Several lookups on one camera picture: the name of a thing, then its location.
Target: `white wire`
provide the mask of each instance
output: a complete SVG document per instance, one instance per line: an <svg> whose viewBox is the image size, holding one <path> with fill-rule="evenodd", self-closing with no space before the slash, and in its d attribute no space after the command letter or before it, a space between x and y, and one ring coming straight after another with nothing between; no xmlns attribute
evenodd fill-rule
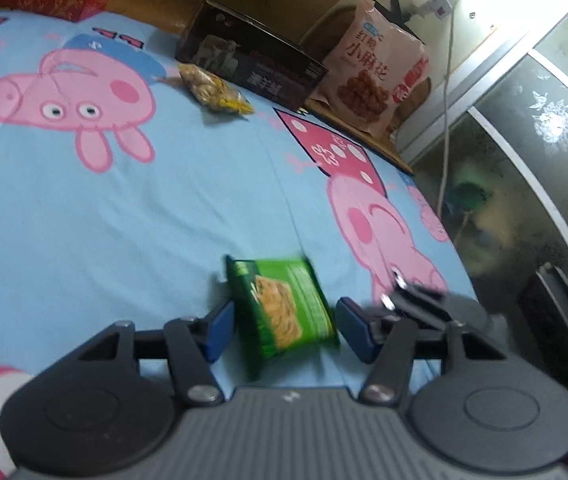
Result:
<svg viewBox="0 0 568 480"><path fill-rule="evenodd" d="M450 14L450 36L448 38L448 61L446 62L446 73L444 74L444 157L442 164L442 180L439 184L439 195L437 197L436 212L439 219L442 218L442 208L444 206L444 194L446 193L446 185L448 184L448 159L450 155L450 127L448 124L448 82L450 81L451 65L452 65L452 46L454 39L454 10L459 0L452 2L452 11Z"/></svg>

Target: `pig snout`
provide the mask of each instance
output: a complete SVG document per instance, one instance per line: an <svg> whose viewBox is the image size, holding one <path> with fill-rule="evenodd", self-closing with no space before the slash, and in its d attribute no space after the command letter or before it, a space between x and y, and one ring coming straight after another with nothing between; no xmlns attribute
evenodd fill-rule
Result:
<svg viewBox="0 0 568 480"><path fill-rule="evenodd" d="M0 121L10 118L20 107L22 92L10 79L0 79Z"/></svg>

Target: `electrical cable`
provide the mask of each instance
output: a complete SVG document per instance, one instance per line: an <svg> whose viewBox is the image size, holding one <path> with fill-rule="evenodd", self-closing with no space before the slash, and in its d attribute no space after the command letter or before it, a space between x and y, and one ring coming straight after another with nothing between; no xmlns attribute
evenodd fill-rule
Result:
<svg viewBox="0 0 568 480"><path fill-rule="evenodd" d="M466 227L468 220L470 220L471 215L472 215L472 211L464 211L464 218L462 219L462 224L460 225L459 229L457 230L457 233L455 234L454 238L452 239L452 244L455 247L457 247L457 243L459 242L459 238L462 237L462 232L464 231L464 228Z"/></svg>
<svg viewBox="0 0 568 480"><path fill-rule="evenodd" d="M450 14L450 36L448 38L448 60L446 61L446 73L444 74L444 156L442 163L442 180L439 184L439 194L437 196L436 214L442 218L442 208L444 206L444 194L448 184L448 160L450 156L450 125L448 124L448 83L450 81L452 65L452 46L454 44L454 11L459 0L452 2Z"/></svg>

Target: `yellow snack bag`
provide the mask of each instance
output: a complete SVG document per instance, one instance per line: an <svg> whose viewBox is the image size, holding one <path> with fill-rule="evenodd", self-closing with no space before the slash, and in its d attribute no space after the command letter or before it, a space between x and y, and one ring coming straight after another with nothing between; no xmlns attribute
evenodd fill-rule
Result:
<svg viewBox="0 0 568 480"><path fill-rule="evenodd" d="M242 115L255 111L238 90L230 88L223 79L197 65L181 64L179 75L197 100L211 110Z"/></svg>

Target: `green snack package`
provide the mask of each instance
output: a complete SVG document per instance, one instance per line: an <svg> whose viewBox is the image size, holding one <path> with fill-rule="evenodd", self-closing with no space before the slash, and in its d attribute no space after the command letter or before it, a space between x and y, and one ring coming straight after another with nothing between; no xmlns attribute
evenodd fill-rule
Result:
<svg viewBox="0 0 568 480"><path fill-rule="evenodd" d="M265 360L288 349L338 341L307 260L234 260L227 256L226 275L251 364L261 367Z"/></svg>

